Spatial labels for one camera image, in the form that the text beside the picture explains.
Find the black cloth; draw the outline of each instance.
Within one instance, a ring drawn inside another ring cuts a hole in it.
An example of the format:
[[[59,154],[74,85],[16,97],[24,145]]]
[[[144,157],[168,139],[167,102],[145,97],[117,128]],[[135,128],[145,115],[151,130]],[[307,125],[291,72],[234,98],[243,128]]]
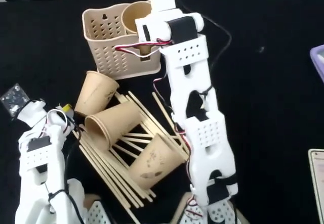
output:
[[[50,105],[74,104],[86,70],[95,69],[82,31],[82,12],[136,0],[66,0],[0,4],[0,94],[18,82],[31,98]],[[239,194],[237,206],[251,223],[318,223],[307,150],[323,148],[324,85],[309,57],[324,43],[324,0],[181,0],[210,16],[233,36],[212,72],[220,110],[233,148]],[[206,21],[210,60],[226,43]],[[152,97],[160,75],[120,81],[164,124]],[[159,83],[169,96],[168,82]],[[27,127],[10,123],[0,108],[0,216],[13,223],[19,203],[17,140]],[[88,193],[103,197],[118,223],[128,215],[84,156],[75,151],[71,177]],[[170,221],[188,190],[184,166],[153,190],[154,203],[134,210],[142,223]]]

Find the robotic arm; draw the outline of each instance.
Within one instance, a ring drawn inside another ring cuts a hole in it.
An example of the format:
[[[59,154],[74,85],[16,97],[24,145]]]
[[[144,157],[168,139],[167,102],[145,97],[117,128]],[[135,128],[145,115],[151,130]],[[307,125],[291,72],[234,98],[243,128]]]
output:
[[[165,58],[171,88],[173,121],[184,129],[191,146],[191,191],[204,213],[213,203],[229,199],[238,191],[234,155],[227,140],[224,115],[218,110],[211,86],[206,37],[199,34],[204,20],[199,13],[183,14],[175,0],[151,0],[152,11],[137,19],[139,41],[169,41],[160,49]],[[187,114],[198,94],[204,109]]]
[[[32,128],[18,141],[21,192],[15,223],[82,223],[76,213],[81,218],[87,216],[83,207],[85,195],[82,184],[70,179],[68,190],[65,189],[62,148],[66,136],[74,128],[73,122],[66,116],[68,112],[62,108],[46,112],[45,102],[29,100],[18,84],[3,95],[1,101],[12,117]]]

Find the beige plastic basket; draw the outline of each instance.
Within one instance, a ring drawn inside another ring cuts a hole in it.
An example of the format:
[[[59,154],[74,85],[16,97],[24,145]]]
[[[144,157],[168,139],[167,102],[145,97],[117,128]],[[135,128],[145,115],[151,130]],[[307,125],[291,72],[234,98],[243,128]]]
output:
[[[115,80],[159,72],[160,53],[148,58],[138,58],[113,49],[119,44],[138,42],[137,34],[126,34],[121,14],[129,4],[118,4],[103,9],[87,9],[82,14],[84,36],[100,73]],[[129,48],[136,53],[138,49]]]

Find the paper cup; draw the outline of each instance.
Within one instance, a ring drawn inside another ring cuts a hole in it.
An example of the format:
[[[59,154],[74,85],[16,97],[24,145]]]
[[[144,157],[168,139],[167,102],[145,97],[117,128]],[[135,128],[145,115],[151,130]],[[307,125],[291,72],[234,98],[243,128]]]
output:
[[[161,136],[155,135],[129,168],[130,177],[147,190],[183,163],[182,156]]]
[[[104,110],[117,88],[118,83],[110,77],[96,71],[87,71],[75,112],[87,116]]]
[[[85,125],[96,146],[106,151],[140,121],[138,106],[133,102],[125,102],[86,117]]]
[[[121,13],[121,23],[127,34],[137,34],[135,19],[144,18],[151,13],[151,3],[139,1],[129,4]],[[151,46],[138,46],[141,55],[151,52]]]

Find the black wire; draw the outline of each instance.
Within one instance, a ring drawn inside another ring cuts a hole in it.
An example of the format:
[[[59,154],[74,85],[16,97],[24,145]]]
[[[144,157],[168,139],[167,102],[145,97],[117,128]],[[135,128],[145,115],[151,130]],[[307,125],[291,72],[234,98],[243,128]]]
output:
[[[69,198],[69,200],[71,201],[71,203],[73,205],[73,208],[75,210],[76,216],[79,219],[80,223],[85,224],[84,221],[82,220],[82,217],[80,215],[80,212],[79,212],[79,209],[78,209],[78,207],[76,205],[75,200],[72,198],[72,196],[66,190],[58,190],[55,193],[49,193],[49,203],[53,198],[55,198],[55,196],[57,196],[61,192],[64,192],[67,195],[67,197]]]
[[[191,9],[189,9],[186,5],[183,4],[183,2],[181,0],[178,0],[178,3],[188,12],[193,13],[193,11]],[[210,23],[212,23],[213,25],[215,25],[217,28],[220,28],[221,30],[223,30],[226,35],[228,36],[228,41],[226,43],[226,45],[221,49],[221,51],[214,57],[214,59],[211,62],[210,65],[210,71],[213,71],[217,61],[219,60],[219,58],[222,56],[222,54],[229,48],[229,46],[232,43],[232,35],[231,33],[224,28],[222,25],[216,23],[214,20],[212,20],[211,18],[207,17],[204,14],[200,14],[204,19],[206,19],[207,21],[209,21]],[[210,89],[212,89],[213,86],[210,86],[208,89],[206,89],[205,91],[203,91],[202,93],[200,93],[201,95],[207,95],[207,93],[209,92]]]
[[[76,140],[76,142],[72,145],[72,147],[70,148],[70,150],[67,153],[66,156],[66,160],[65,160],[65,169],[64,169],[64,189],[66,191],[66,193],[69,193],[69,185],[67,183],[67,169],[70,163],[70,159],[71,159],[71,154],[72,152],[75,150],[76,147],[78,147],[80,139],[81,139],[81,130],[80,127],[74,122],[74,120],[72,120],[70,117],[66,116],[66,118],[68,119],[68,121],[70,123],[72,123],[76,129],[76,131],[78,132],[78,139]]]
[[[237,206],[236,206],[236,200],[234,196],[232,197],[232,205],[234,211],[235,224],[237,224]]]

